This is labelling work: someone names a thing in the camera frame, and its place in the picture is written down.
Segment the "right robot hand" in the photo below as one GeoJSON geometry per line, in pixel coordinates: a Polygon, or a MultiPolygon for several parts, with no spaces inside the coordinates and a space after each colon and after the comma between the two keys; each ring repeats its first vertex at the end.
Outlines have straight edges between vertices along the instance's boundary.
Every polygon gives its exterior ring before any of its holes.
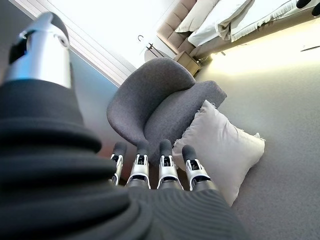
{"type": "MultiPolygon", "coordinates": [[[[304,8],[305,6],[307,6],[312,0],[298,0],[297,3],[296,3],[296,7],[298,9],[302,9],[304,8]]],[[[311,11],[311,14],[314,16],[314,17],[317,17],[320,15],[320,2],[318,1],[318,3],[313,7],[312,11],[311,11]]]]}

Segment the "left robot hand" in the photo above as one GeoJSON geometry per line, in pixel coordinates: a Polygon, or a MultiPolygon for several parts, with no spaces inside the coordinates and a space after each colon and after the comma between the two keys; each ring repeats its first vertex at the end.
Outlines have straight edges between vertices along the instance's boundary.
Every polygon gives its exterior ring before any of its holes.
{"type": "Polygon", "coordinates": [[[111,159],[84,126],[72,87],[69,36],[45,12],[11,46],[0,86],[0,237],[3,240],[247,240],[208,177],[185,191],[116,185],[111,159]]]}

